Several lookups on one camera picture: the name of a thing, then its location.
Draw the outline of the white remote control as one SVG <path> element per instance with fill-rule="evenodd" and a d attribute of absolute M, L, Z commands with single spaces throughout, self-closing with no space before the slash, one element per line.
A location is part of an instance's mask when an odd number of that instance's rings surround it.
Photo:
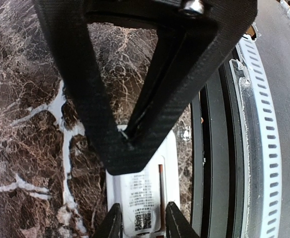
<path fill-rule="evenodd" d="M 122 237 L 166 237 L 168 202 L 180 205 L 176 137 L 170 131 L 145 168 L 139 173 L 106 174 L 107 206 L 118 203 Z"/>

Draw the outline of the gold battery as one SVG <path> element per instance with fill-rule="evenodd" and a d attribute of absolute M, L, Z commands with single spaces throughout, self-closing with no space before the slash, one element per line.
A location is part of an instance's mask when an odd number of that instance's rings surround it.
<path fill-rule="evenodd" d="M 159 186 L 160 186 L 160 231 L 165 230 L 165 206 L 164 206 L 164 184 L 163 184 L 163 165 L 159 164 Z"/>

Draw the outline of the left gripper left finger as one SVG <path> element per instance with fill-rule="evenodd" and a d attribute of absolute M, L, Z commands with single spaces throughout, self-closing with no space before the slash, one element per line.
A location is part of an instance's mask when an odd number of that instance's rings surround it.
<path fill-rule="evenodd" d="M 94 238 L 121 238 L 122 213 L 119 203 L 114 203 L 94 234 Z"/>

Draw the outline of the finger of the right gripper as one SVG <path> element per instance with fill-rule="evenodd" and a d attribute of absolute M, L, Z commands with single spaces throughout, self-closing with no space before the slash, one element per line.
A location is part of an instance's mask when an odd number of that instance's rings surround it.
<path fill-rule="evenodd" d="M 36 0 L 41 29 L 86 136 L 112 175 L 144 169 L 257 15 L 255 0 Z M 127 128 L 117 128 L 87 26 L 155 29 Z"/>

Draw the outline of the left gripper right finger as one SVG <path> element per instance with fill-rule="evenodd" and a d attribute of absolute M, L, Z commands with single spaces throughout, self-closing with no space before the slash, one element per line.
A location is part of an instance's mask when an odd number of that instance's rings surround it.
<path fill-rule="evenodd" d="M 167 238 L 199 238 L 175 202 L 169 202 L 165 209 Z"/>

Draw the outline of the white battery cover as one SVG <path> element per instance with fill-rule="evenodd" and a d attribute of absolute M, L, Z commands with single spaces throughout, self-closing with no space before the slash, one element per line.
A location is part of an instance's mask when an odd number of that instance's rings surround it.
<path fill-rule="evenodd" d="M 138 173 L 115 177 L 122 211 L 124 234 L 139 234 L 160 230 L 159 159 L 152 158 Z"/>

